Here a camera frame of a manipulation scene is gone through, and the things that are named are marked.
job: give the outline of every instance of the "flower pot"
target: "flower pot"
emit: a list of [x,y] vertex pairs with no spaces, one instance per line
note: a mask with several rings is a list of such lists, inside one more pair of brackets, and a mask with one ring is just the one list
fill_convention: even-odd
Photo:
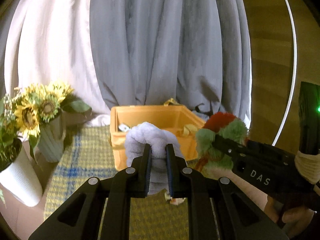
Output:
[[61,111],[48,124],[40,126],[40,141],[38,148],[47,162],[59,162],[63,155],[63,140],[65,138],[65,122]]
[[41,184],[23,147],[14,162],[0,172],[0,183],[26,206],[33,207],[42,198]]

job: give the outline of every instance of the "red and green plush toy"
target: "red and green plush toy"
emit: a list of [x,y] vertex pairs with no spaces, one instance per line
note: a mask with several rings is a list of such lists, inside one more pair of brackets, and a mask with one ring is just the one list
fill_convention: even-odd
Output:
[[220,167],[231,170],[231,157],[212,147],[215,135],[228,138],[242,145],[248,140],[248,129],[244,122],[229,113],[217,112],[212,115],[202,129],[196,133],[199,161],[195,169],[199,172],[203,167]]

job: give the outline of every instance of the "white lettering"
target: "white lettering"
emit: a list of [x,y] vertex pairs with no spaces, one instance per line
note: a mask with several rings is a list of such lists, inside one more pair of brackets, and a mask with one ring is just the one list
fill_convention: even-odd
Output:
[[270,181],[270,179],[266,179],[266,182],[264,183],[264,185],[268,185],[269,181]]
[[256,171],[253,170],[253,171],[251,172],[251,175],[250,175],[250,176],[251,176],[251,177],[254,177],[254,176],[256,176],[256,174],[257,174]]

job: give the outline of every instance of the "metal screw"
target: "metal screw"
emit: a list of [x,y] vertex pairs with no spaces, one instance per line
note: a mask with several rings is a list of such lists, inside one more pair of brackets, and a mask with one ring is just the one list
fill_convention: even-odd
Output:
[[182,169],[182,172],[183,172],[184,174],[190,174],[190,173],[192,172],[192,169],[191,169],[191,168],[183,168],[183,169]]
[[97,178],[90,178],[88,182],[90,185],[94,185],[94,184],[98,183],[98,179]]
[[228,184],[230,183],[230,179],[228,179],[227,177],[222,177],[222,178],[220,179],[220,182],[221,182],[222,184],[228,185]]
[[129,167],[129,168],[127,168],[127,169],[125,170],[125,172],[128,173],[128,174],[135,173],[135,171],[136,171],[136,169],[133,168],[133,167]]

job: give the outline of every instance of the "storage box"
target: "storage box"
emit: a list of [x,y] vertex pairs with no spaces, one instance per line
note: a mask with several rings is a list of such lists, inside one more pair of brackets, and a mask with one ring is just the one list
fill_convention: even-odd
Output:
[[196,159],[196,141],[194,134],[183,135],[185,125],[194,125],[201,129],[205,122],[185,106],[117,106],[111,109],[111,143],[118,171],[125,169],[126,155],[124,141],[126,132],[118,130],[124,123],[130,128],[143,122],[149,122],[160,129],[172,132],[180,143],[180,149],[186,160]]

